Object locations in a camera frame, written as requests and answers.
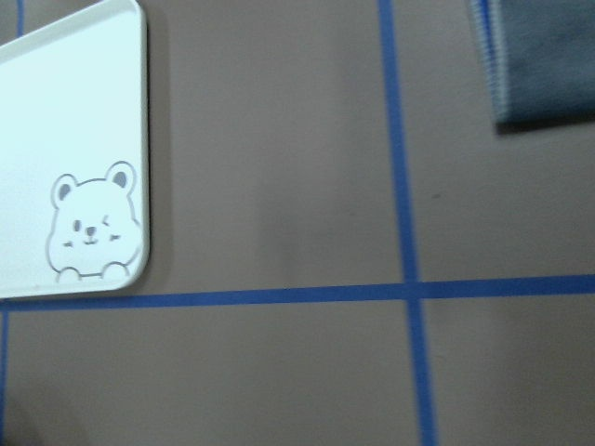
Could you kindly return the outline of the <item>grey folded cloth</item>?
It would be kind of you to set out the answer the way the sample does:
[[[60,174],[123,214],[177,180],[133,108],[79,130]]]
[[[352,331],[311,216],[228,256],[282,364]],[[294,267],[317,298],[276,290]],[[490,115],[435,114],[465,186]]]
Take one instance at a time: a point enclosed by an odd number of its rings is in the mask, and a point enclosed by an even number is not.
[[[498,125],[594,113],[592,1],[470,1]]]

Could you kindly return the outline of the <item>cream bear tray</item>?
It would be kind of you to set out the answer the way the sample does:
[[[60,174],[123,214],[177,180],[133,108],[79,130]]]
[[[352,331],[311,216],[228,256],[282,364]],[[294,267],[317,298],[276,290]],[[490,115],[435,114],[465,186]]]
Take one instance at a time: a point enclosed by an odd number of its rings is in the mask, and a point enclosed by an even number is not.
[[[101,1],[1,48],[1,296],[134,283],[150,252],[147,25]]]

